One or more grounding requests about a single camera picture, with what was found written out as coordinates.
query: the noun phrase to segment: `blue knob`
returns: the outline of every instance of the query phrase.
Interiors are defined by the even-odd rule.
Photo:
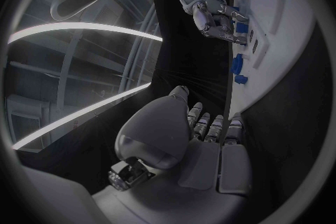
[[[242,24],[241,22],[236,23],[236,32],[249,32],[249,25]]]
[[[231,73],[233,74],[240,74],[242,69],[242,54],[238,53],[236,58],[232,60],[232,66],[230,68]]]
[[[248,78],[247,77],[244,77],[243,75],[238,75],[238,76],[235,76],[235,82],[238,83],[238,84],[245,84],[247,83],[248,81]]]

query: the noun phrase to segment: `led light strip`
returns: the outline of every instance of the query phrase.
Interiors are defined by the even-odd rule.
[[[12,148],[14,150],[18,150],[19,148],[23,147],[24,145],[28,144],[29,142],[31,142],[31,141],[33,141],[33,140],[41,137],[43,134],[45,134],[47,132],[50,132],[51,130],[53,130],[53,129],[55,129],[55,128],[57,128],[57,127],[65,124],[65,123],[68,123],[71,120],[73,120],[75,118],[78,118],[79,116],[82,116],[82,115],[84,115],[86,113],[89,113],[89,112],[91,112],[91,111],[93,111],[93,110],[95,110],[97,108],[100,108],[103,105],[107,105],[108,103],[116,101],[116,100],[118,100],[120,98],[123,98],[123,97],[125,97],[127,95],[130,95],[130,94],[133,94],[133,93],[135,93],[137,91],[143,90],[144,88],[147,88],[149,85],[150,85],[150,83],[145,84],[145,85],[140,86],[140,87],[136,87],[136,88],[134,88],[132,90],[123,92],[122,94],[115,95],[115,96],[110,97],[108,99],[105,99],[103,101],[97,102],[97,103],[95,103],[93,105],[90,105],[90,106],[88,106],[86,108],[83,108],[83,109],[81,109],[81,110],[79,110],[79,111],[77,111],[75,113],[67,115],[64,118],[61,118],[61,119],[59,119],[59,120],[57,120],[57,121],[55,121],[55,122],[53,122],[53,123],[51,123],[51,124],[49,124],[49,125],[41,128],[41,129],[38,129],[36,132],[29,134],[27,137],[25,137],[24,139],[18,141],[16,144],[14,144],[12,146]]]
[[[20,38],[24,38],[29,35],[37,34],[39,32],[47,32],[53,30],[65,30],[65,29],[90,29],[90,30],[104,30],[111,32],[123,32],[125,34],[138,35],[144,38],[150,38],[154,40],[158,40],[162,42],[162,38],[150,34],[146,34],[145,32],[139,32],[128,28],[122,28],[112,25],[105,24],[92,24],[88,22],[59,22],[56,24],[43,24],[37,25],[34,27],[30,27],[19,32],[16,32],[10,36],[8,43],[12,43],[15,40]]]

